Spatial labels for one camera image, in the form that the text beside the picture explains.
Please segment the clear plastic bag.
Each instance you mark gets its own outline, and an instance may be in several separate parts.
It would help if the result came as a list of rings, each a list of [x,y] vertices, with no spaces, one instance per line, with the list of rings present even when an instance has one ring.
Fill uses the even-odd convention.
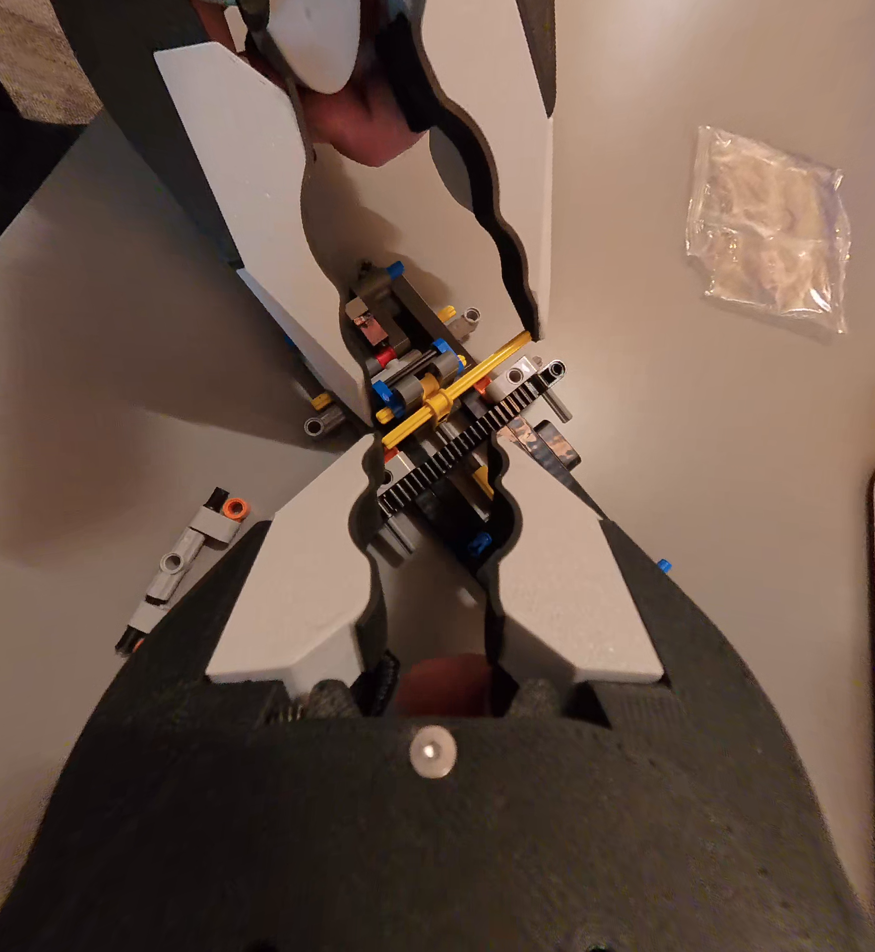
[[[818,337],[845,334],[843,178],[839,168],[701,125],[684,242],[704,298]]]

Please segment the person's left hand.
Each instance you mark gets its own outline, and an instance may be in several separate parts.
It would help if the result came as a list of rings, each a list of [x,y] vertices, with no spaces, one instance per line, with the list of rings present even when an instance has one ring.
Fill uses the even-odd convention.
[[[301,89],[301,107],[314,144],[329,145],[369,168],[382,167],[423,136],[409,128],[392,89],[377,69],[353,76],[335,93]]]

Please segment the multicoloured lego assembly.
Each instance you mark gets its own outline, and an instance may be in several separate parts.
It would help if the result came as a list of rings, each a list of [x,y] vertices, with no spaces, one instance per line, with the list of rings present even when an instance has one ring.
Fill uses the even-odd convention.
[[[572,418],[556,392],[565,363],[527,352],[527,330],[475,358],[466,343],[480,317],[474,307],[433,309],[399,261],[360,261],[344,308],[383,440],[383,528],[412,552],[402,521],[419,519],[472,573],[501,546],[491,527],[491,438],[512,441],[571,490],[582,461],[559,429]]]

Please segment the grey textured fabric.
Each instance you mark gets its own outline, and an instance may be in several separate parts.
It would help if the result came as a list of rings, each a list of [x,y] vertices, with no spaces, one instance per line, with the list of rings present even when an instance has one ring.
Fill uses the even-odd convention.
[[[0,1],[0,81],[29,120],[87,125],[102,109],[50,1]]]

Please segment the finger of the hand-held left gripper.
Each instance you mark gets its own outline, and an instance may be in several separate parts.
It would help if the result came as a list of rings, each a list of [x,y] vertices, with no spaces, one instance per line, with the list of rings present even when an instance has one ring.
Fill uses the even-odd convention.
[[[499,250],[520,322],[541,339],[551,296],[555,2],[408,5],[438,126],[467,170],[471,208]]]
[[[240,278],[325,386],[370,424],[339,294],[303,225],[307,156],[291,99],[218,42],[159,51],[155,60],[241,256]]]

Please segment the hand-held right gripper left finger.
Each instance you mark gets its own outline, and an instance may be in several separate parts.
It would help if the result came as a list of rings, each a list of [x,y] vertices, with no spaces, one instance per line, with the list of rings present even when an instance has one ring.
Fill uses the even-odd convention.
[[[359,620],[372,567],[349,518],[370,487],[365,435],[275,513],[220,635],[214,683],[353,684],[364,669]]]

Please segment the small grey orange lego subassembly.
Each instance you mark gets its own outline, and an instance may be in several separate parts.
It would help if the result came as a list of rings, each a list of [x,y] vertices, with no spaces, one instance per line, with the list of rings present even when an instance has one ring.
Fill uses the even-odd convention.
[[[126,625],[115,650],[128,658],[160,624],[171,609],[171,602],[204,547],[224,546],[234,540],[250,513],[247,501],[216,487],[189,522],[171,549],[160,557],[158,569],[140,604]]]

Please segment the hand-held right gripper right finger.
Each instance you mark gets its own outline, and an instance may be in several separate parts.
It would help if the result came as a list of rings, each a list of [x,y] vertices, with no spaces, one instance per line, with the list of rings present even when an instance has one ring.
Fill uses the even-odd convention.
[[[500,548],[483,565],[488,660],[521,683],[657,683],[664,669],[596,509],[491,441]]]

